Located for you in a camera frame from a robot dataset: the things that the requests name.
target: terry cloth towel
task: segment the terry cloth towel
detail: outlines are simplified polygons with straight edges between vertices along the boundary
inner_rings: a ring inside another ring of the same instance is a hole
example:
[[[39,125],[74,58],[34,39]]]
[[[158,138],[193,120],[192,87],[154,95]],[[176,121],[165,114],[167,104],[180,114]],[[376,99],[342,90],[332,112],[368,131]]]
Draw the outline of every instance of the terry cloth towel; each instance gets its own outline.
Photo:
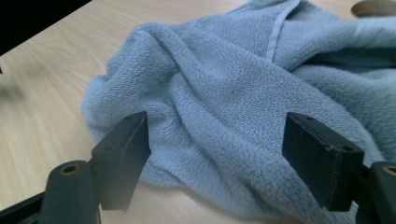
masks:
[[[281,156],[287,112],[396,161],[396,18],[348,21],[307,2],[252,0],[224,15],[137,27],[89,84],[97,140],[148,111],[142,178],[249,217],[354,223],[319,208]]]

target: towel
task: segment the towel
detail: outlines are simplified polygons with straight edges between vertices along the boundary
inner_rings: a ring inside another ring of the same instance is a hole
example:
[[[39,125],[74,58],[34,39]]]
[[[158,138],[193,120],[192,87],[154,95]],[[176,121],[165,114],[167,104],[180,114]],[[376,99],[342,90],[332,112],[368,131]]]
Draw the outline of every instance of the towel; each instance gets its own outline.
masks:
[[[99,141],[148,112],[142,179],[192,189],[245,217],[354,223],[320,208],[281,155],[285,117],[320,120],[396,161],[396,18],[342,20],[300,0],[135,28],[93,77],[82,112]]]

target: wooden table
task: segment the wooden table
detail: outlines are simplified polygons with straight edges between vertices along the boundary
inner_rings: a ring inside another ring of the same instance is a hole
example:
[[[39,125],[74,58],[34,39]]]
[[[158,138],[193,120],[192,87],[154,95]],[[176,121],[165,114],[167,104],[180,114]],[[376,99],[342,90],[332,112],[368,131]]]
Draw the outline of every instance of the wooden table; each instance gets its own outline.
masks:
[[[188,21],[243,2],[93,0],[1,56],[0,210],[42,191],[55,166],[91,157],[95,143],[80,112],[84,92],[136,25]],[[357,0],[313,2],[352,18],[349,10]],[[144,183],[137,186],[126,216],[102,215],[104,223],[291,223],[236,217],[188,190]]]

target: black object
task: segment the black object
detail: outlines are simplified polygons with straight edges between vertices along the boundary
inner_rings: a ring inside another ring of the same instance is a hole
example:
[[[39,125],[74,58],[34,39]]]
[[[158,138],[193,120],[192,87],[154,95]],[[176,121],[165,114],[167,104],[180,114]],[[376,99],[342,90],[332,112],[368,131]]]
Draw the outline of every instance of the black object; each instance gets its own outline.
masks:
[[[1,0],[0,55],[89,2],[91,0]]]
[[[100,223],[105,210],[127,210],[151,151],[146,112],[122,119],[92,150],[49,175],[46,190],[0,212],[1,224]]]
[[[357,223],[396,223],[396,164],[362,164],[364,151],[316,119],[297,113],[286,118],[282,154],[330,211],[359,205]]]

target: light wood grain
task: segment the light wood grain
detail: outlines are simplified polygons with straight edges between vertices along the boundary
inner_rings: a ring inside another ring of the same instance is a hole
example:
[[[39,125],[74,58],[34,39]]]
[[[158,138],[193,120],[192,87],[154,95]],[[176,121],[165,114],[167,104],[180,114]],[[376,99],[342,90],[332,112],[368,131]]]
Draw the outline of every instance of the light wood grain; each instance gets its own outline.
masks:
[[[94,0],[0,57],[0,209],[42,191],[48,173],[88,160],[94,141],[80,105],[92,76],[136,25],[226,12],[243,0]],[[345,18],[355,0],[316,0]],[[276,223],[227,214],[191,192],[139,184],[131,212],[105,223]]]

